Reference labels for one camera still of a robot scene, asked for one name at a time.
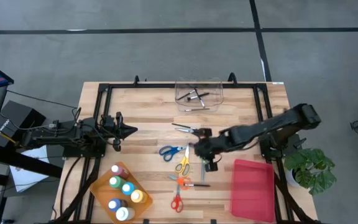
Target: white pot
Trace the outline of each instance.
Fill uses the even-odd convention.
[[[287,182],[293,187],[302,187],[298,184],[295,178],[292,176],[292,170],[285,171],[285,178],[287,178]]]

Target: red tray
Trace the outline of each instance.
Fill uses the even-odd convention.
[[[274,170],[271,164],[234,161],[231,213],[235,217],[274,221]]]

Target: paint bottle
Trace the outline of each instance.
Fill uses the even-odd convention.
[[[113,173],[113,175],[117,175],[119,177],[121,177],[122,179],[127,179],[129,177],[129,172],[128,170],[125,170],[125,168],[123,168],[120,165],[113,165],[111,167],[111,171]]]
[[[110,178],[110,186],[112,188],[121,189],[122,186],[126,183],[124,179],[118,176],[114,176]]]
[[[134,190],[131,193],[131,200],[135,203],[145,203],[147,201],[147,194],[141,190]]]
[[[114,198],[109,202],[109,209],[112,212],[116,212],[118,208],[126,207],[128,203],[125,200]]]
[[[116,218],[118,221],[131,220],[135,216],[135,210],[133,208],[121,207],[116,211]]]
[[[136,190],[136,186],[131,182],[126,182],[122,186],[122,192],[124,193],[124,195],[131,195],[134,190]]]

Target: green leaf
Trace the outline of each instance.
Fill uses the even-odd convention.
[[[326,185],[325,185],[324,189],[330,188],[337,181],[334,174],[329,170],[324,171],[323,175],[324,175],[324,179],[326,181]]]
[[[305,160],[308,160],[310,149],[300,150],[298,151],[298,153],[301,154],[305,158]]]
[[[329,168],[334,168],[335,167],[334,162],[328,157],[325,157],[323,159],[323,163],[324,163],[324,165],[328,166]]]
[[[314,164],[318,164],[325,158],[325,155],[321,149],[310,149],[308,151],[308,159]]]
[[[301,154],[295,153],[285,158],[284,166],[288,170],[297,170],[307,161]]]
[[[295,180],[304,188],[309,188],[313,175],[308,170],[299,170],[295,173]]]
[[[312,168],[312,167],[313,167],[313,163],[312,163],[312,162],[310,162],[310,161],[306,162],[305,168],[310,169],[310,168]]]
[[[314,178],[312,180],[312,183],[311,183],[311,188],[309,190],[309,194],[316,195],[316,194],[321,193],[323,191],[324,191],[324,189],[319,185],[319,182],[318,182],[317,178]]]
[[[327,189],[327,182],[326,182],[326,177],[324,175],[323,172],[319,173],[317,176],[316,176],[316,181],[317,183],[325,190]]]
[[[323,162],[320,162],[314,168],[319,169],[319,170],[325,170],[327,168],[327,166]]]

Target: scissors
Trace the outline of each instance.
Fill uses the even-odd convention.
[[[182,189],[182,190],[187,190],[189,188],[189,185],[192,184],[192,181],[190,178],[188,177],[174,177],[172,175],[169,175],[169,178],[171,178],[172,180],[176,181],[178,183],[178,186]]]
[[[185,156],[181,162],[175,167],[175,172],[180,173],[182,176],[186,177],[190,172],[189,164],[189,145],[187,144]]]
[[[191,179],[188,177],[179,177],[178,178],[178,177],[174,177],[172,175],[168,175],[168,176],[172,180],[176,181],[180,185],[180,188],[182,190],[187,190],[189,187],[210,187],[210,185],[206,184],[206,183],[200,183],[200,182],[193,183],[193,181],[191,181]]]
[[[183,210],[183,202],[181,201],[181,198],[180,198],[179,184],[177,187],[177,195],[173,198],[173,200],[171,202],[171,208],[174,209],[175,211],[177,211],[178,213]]]
[[[176,126],[184,127],[184,128],[175,128],[175,130],[177,130],[177,131],[183,131],[185,133],[190,133],[197,137],[200,137],[200,133],[199,133],[198,129],[196,129],[196,128],[192,128],[192,127],[181,125],[181,124],[175,124],[175,123],[172,123],[172,124],[176,125]]]
[[[173,155],[175,155],[175,153],[184,150],[184,147],[172,147],[172,146],[164,146],[160,149],[160,151],[158,153],[160,153],[160,155],[164,158],[165,162],[169,162],[171,161]]]

